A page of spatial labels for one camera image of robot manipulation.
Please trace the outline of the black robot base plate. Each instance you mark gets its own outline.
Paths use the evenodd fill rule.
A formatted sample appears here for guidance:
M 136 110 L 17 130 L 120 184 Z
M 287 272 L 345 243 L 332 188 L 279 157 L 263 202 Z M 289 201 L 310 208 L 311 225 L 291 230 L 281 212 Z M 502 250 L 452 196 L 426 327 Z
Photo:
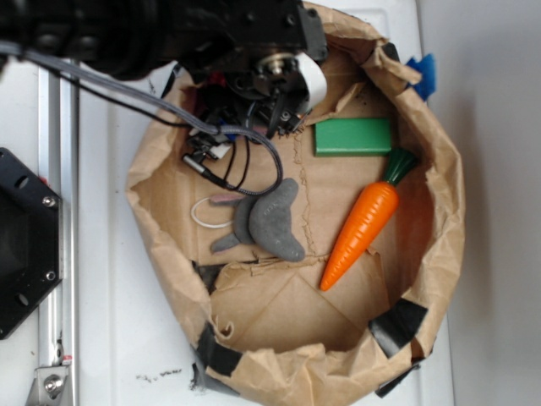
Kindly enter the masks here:
M 1 149 L 1 339 L 59 284 L 61 198 Z

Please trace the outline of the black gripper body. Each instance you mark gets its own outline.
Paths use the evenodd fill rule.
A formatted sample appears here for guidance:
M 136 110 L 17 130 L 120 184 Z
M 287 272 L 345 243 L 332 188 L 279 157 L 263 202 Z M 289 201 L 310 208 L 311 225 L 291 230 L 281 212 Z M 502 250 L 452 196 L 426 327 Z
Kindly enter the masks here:
M 328 47 L 314 8 L 300 1 L 186 1 L 181 64 L 195 82 L 222 74 L 253 103 L 266 137 L 293 132 L 323 101 Z

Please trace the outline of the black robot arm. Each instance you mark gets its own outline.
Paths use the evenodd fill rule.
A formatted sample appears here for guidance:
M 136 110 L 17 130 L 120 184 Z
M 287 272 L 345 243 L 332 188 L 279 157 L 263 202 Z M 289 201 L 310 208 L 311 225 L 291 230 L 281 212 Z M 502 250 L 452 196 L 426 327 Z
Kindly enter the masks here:
M 1 56 L 22 58 L 56 73 L 75 64 L 117 80 L 138 80 L 177 62 L 197 82 L 224 78 L 245 115 L 225 105 L 198 128 L 184 162 L 205 178 L 203 161 L 264 114 L 267 143 L 295 130 L 322 102 L 328 55 L 318 13 L 299 1 L 4 1 Z

